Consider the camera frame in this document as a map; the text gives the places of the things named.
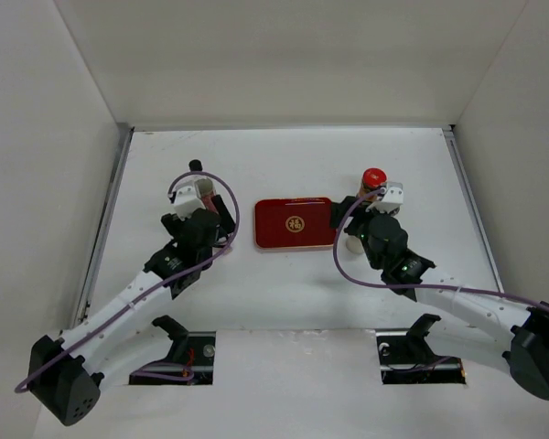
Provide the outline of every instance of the white enclosure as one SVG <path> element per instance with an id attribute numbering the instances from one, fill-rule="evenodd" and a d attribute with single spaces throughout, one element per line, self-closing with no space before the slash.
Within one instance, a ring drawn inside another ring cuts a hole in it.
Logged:
<path id="1" fill-rule="evenodd" d="M 117 123 L 455 124 L 505 288 L 549 301 L 549 0 L 0 0 L 0 437 L 34 430 L 12 388 L 74 312 Z"/>

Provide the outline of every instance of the small jar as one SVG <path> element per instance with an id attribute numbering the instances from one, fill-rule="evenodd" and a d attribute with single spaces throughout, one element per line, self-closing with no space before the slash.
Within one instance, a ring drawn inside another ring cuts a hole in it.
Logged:
<path id="1" fill-rule="evenodd" d="M 199 160 L 191 160 L 189 162 L 189 170 L 191 171 L 202 171 L 203 166 Z M 211 199 L 216 196 L 216 191 L 213 186 L 213 181 L 207 177 L 196 177 L 194 178 L 195 186 L 199 192 L 199 198 L 201 202 L 206 207 L 207 210 L 218 213 L 218 210 L 213 205 Z"/>
<path id="2" fill-rule="evenodd" d="M 384 183 L 386 183 L 386 174 L 384 171 L 377 167 L 371 167 L 366 169 L 362 175 L 362 181 L 360 183 L 360 190 L 358 191 L 358 198 L 370 194 L 373 190 L 380 188 Z M 376 195 L 365 200 L 362 205 L 371 204 L 377 198 Z M 354 254 L 363 254 L 364 248 L 360 238 L 356 236 L 349 236 L 346 239 L 346 247 L 350 252 Z"/>
<path id="3" fill-rule="evenodd" d="M 386 174 L 384 171 L 377 167 L 371 167 L 366 169 L 362 175 L 362 180 L 360 184 L 360 190 L 358 191 L 358 198 L 363 197 L 366 194 L 371 193 L 373 190 L 380 188 L 384 183 L 386 183 Z M 372 203 L 377 197 L 373 196 L 368 198 L 365 202 Z"/>

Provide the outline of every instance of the purple cable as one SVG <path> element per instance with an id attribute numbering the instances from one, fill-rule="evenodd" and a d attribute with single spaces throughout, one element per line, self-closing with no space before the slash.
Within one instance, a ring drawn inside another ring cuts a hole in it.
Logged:
<path id="1" fill-rule="evenodd" d="M 148 368 L 150 366 L 174 366 L 176 368 L 182 368 L 183 371 L 188 372 L 187 377 L 175 377 L 173 375 L 165 375 L 162 373 L 155 373 L 155 372 L 147 372 L 145 368 Z M 142 368 L 135 370 L 130 374 L 133 377 L 144 377 L 144 378 L 159 378 L 161 380 L 169 380 L 169 381 L 179 381 L 179 382 L 186 382 L 193 380 L 193 370 L 191 370 L 190 367 L 184 366 L 182 364 L 177 363 L 169 363 L 167 361 L 154 361 L 152 363 L 148 363 L 144 365 Z"/>
<path id="2" fill-rule="evenodd" d="M 36 380 L 45 370 L 52 367 L 54 364 L 58 363 L 59 361 L 61 361 L 61 359 L 63 359 L 67 355 L 69 355 L 71 352 L 75 351 L 77 348 L 80 348 L 81 346 L 86 344 L 92 338 L 96 337 L 105 328 L 109 327 L 112 323 L 114 323 L 116 320 L 118 320 L 121 316 L 123 316 L 128 311 L 130 311 L 130 309 L 132 309 L 131 308 L 132 305 L 137 304 L 138 302 L 143 300 L 148 295 L 152 294 L 154 291 L 156 291 L 160 287 L 165 286 L 167 284 L 170 284 L 173 281 L 176 281 L 177 279 L 179 279 L 183 276 L 187 276 L 188 274 L 196 272 L 197 270 L 200 270 L 201 268 L 205 267 L 206 265 L 209 265 L 210 263 L 212 263 L 216 259 L 218 259 L 220 256 L 222 256 L 230 248 L 231 243 L 236 238 L 236 235 L 238 234 L 238 229 L 240 228 L 240 206 L 238 205 L 238 200 L 236 199 L 236 197 L 234 196 L 233 191 L 226 184 L 225 181 L 223 181 L 221 178 L 219 178 L 217 176 L 214 176 L 213 174 L 210 174 L 209 172 L 204 172 L 204 171 L 187 172 L 186 174 L 183 174 L 182 176 L 179 176 L 179 177 L 175 178 L 175 180 L 173 180 L 173 183 L 171 183 L 171 186 L 169 187 L 169 191 L 168 191 L 169 194 L 173 190 L 173 187 L 176 185 L 176 183 L 181 181 L 183 178 L 187 178 L 187 177 L 190 177 L 190 176 L 205 176 L 205 177 L 213 178 L 214 180 L 219 182 L 228 191 L 228 194 L 230 194 L 231 202 L 234 206 L 234 211 L 236 213 L 236 225 L 234 227 L 234 231 L 231 233 L 230 238 L 228 239 L 228 241 L 226 242 L 224 247 L 222 249 L 220 249 L 218 252 L 216 252 L 216 254 L 212 255 L 208 260 L 206 260 L 204 262 L 201 262 L 201 263 L 198 263 L 197 265 L 195 265 L 191 268 L 188 268 L 187 270 L 184 270 L 183 272 L 173 274 L 172 276 L 169 276 L 167 279 L 165 279 L 163 281 L 160 281 L 157 284 L 154 284 L 153 286 L 151 286 L 150 288 L 148 288 L 147 290 L 142 292 L 139 296 L 136 297 L 136 299 L 130 305 L 126 305 L 124 308 L 122 308 L 120 311 L 118 311 L 116 314 L 114 314 L 112 317 L 110 317 L 107 321 L 105 321 L 104 323 L 99 325 L 97 328 L 95 328 L 91 333 L 89 333 L 84 338 L 80 339 L 79 341 L 77 341 L 76 343 L 71 345 L 69 348 L 65 349 L 63 352 L 58 354 L 56 357 L 54 357 L 50 361 L 46 362 L 43 366 L 41 366 L 40 368 L 35 370 L 33 373 L 28 375 L 24 380 L 20 381 L 20 383 L 18 383 L 18 385 L 15 387 L 15 393 L 24 393 L 24 392 L 28 391 L 28 386 L 27 385 L 28 385 L 29 382 L 31 382 L 33 380 Z"/>
<path id="3" fill-rule="evenodd" d="M 431 364 L 427 364 L 425 366 L 419 366 L 418 368 L 410 368 L 410 369 L 403 369 L 403 370 L 393 369 L 393 371 L 399 372 L 399 373 L 423 372 L 425 370 L 431 370 L 435 366 L 439 366 L 441 363 L 445 363 L 446 361 L 452 358 L 453 357 L 443 357 L 442 359 L 439 359 Z"/>
<path id="4" fill-rule="evenodd" d="M 494 297 L 499 297 L 502 299 L 512 300 L 513 302 L 518 302 L 520 304 L 525 304 L 529 306 L 534 306 L 536 308 L 542 309 L 543 311 L 549 313 L 549 306 L 540 304 L 538 302 L 535 302 L 531 299 L 526 299 L 523 297 L 519 297 L 518 295 L 514 294 L 506 294 L 506 293 L 500 293 L 498 291 L 491 291 L 491 290 L 480 290 L 478 288 L 467 288 L 465 286 L 459 287 L 457 285 L 446 285 L 446 284 L 396 284 L 396 285 L 386 285 L 386 284 L 372 284 L 370 282 L 363 282 L 358 279 L 355 279 L 351 277 L 349 274 L 347 274 L 344 269 L 341 267 L 339 263 L 339 257 L 338 257 L 338 243 L 339 243 L 339 236 L 341 235 L 341 231 L 344 228 L 344 225 L 346 224 L 346 221 L 348 221 L 348 218 L 350 217 L 351 213 L 366 199 L 373 197 L 374 195 L 377 195 L 379 193 L 382 193 L 385 189 L 381 188 L 378 190 L 374 190 L 372 192 L 369 192 L 368 194 L 364 195 L 363 197 L 358 198 L 354 204 L 350 206 L 346 214 L 344 215 L 344 218 L 341 219 L 341 222 L 338 226 L 338 233 L 336 233 L 336 239 L 333 241 L 333 261 L 336 264 L 336 267 L 338 268 L 338 271 L 341 273 L 342 276 L 344 276 L 347 280 L 350 282 L 360 285 L 360 286 L 367 286 L 369 288 L 382 288 L 382 289 L 390 289 L 390 290 L 403 290 L 407 288 L 428 288 L 432 290 L 448 290 L 448 291 L 459 291 L 461 293 L 471 293 L 471 294 L 483 294 L 483 295 L 491 295 Z"/>

